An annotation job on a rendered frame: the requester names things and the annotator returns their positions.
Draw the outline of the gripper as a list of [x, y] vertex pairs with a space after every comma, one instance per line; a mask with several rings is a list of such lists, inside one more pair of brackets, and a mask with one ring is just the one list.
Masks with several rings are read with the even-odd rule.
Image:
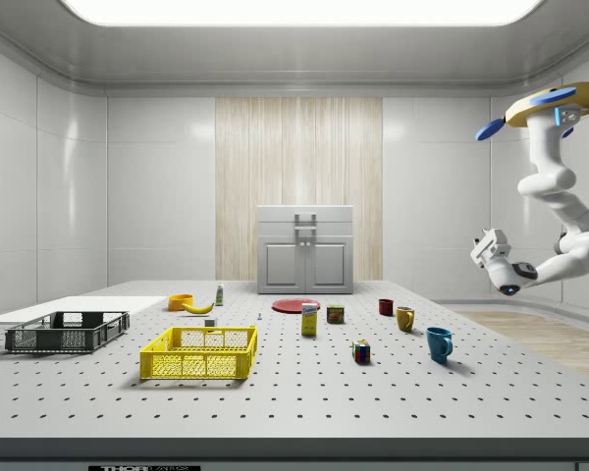
[[510, 266], [508, 255], [510, 245], [504, 232], [500, 229], [483, 229], [480, 239], [474, 240], [470, 252], [471, 259], [479, 268]]

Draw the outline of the blue mug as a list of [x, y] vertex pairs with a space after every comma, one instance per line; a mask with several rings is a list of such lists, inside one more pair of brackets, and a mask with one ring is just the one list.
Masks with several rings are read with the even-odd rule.
[[429, 327], [426, 330], [426, 338], [431, 359], [438, 363], [445, 363], [454, 349], [452, 332], [441, 327]]

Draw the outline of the drone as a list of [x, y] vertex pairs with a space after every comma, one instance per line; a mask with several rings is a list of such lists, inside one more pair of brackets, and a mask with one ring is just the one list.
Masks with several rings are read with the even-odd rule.
[[505, 114], [493, 122], [480, 129], [476, 135], [476, 140], [484, 140], [498, 132], [505, 124], [511, 127], [526, 127], [527, 118], [545, 109], [552, 109], [556, 125], [561, 127], [565, 123], [561, 111], [565, 105], [576, 105], [582, 109], [582, 116], [589, 114], [589, 82], [576, 82], [559, 86], [556, 88], [547, 88], [537, 93], [529, 95], [513, 103]]

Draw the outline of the white cabinet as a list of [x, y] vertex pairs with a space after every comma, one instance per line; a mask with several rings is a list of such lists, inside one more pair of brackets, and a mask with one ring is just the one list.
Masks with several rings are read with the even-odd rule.
[[259, 205], [257, 291], [351, 293], [351, 205]]

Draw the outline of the yellow box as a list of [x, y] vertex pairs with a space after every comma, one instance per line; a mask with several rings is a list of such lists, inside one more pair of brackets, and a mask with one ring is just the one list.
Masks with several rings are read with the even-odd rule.
[[319, 304], [316, 301], [301, 304], [301, 333], [304, 336], [315, 336]]

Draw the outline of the red plate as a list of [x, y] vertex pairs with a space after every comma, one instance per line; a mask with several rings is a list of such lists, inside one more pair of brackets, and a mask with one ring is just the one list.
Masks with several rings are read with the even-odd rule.
[[272, 309], [276, 312], [286, 314], [300, 314], [303, 304], [312, 304], [316, 309], [320, 308], [320, 302], [308, 298], [279, 299], [272, 303]]

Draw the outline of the yellow basket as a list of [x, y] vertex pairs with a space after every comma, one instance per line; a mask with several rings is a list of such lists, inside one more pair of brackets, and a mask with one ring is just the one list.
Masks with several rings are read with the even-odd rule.
[[249, 327], [172, 327], [139, 353], [142, 379], [245, 379], [257, 351]]

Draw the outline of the dark grey basket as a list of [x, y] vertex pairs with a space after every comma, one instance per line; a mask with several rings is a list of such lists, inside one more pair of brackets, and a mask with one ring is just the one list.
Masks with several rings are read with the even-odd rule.
[[15, 353], [90, 353], [124, 333], [128, 311], [55, 311], [6, 330]]

